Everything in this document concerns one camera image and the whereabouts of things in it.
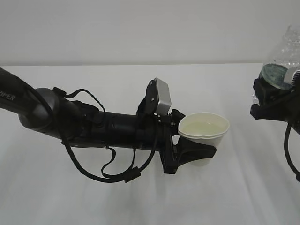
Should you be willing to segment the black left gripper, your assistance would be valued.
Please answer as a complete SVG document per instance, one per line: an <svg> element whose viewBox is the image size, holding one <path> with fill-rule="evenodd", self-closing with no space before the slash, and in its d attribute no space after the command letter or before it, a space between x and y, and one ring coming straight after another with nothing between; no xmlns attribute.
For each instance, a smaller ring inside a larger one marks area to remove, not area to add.
<svg viewBox="0 0 300 225"><path fill-rule="evenodd" d="M150 164L156 151L159 152L166 174L175 174L180 166L186 164L196 167L208 165L217 152L217 148L212 145L196 143L183 137L179 138L176 145L173 144L173 136L179 134L179 123L185 117L177 109L172 109L166 116L145 113L136 115L137 148L150 150L146 162L139 168L141 172Z"/></svg>

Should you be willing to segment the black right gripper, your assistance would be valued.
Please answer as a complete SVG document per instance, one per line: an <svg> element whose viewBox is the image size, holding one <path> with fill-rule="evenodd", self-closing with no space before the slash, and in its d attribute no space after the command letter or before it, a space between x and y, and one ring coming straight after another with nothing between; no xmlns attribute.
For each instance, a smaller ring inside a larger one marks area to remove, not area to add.
<svg viewBox="0 0 300 225"><path fill-rule="evenodd" d="M282 90L263 78L254 80L254 104L250 114L255 120L284 121L300 134L300 82L295 87Z"/></svg>

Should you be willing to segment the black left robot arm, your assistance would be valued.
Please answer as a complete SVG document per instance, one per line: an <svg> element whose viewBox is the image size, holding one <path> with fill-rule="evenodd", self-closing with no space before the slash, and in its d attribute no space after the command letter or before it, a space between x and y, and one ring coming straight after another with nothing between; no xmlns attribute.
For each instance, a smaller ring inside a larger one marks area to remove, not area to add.
<svg viewBox="0 0 300 225"><path fill-rule="evenodd" d="M174 174L179 166L199 159L212 158L217 149L180 137L179 123L185 117L171 109L168 85L155 78L134 115L107 112L102 105L95 107L75 101L77 91L67 94L53 89L34 89L16 75L0 71L0 106L18 115L20 123L30 129L60 139L77 169L89 178L113 183L138 177L143 167L131 165L118 175L97 177L82 168L72 148L129 148L158 152L164 173Z"/></svg>

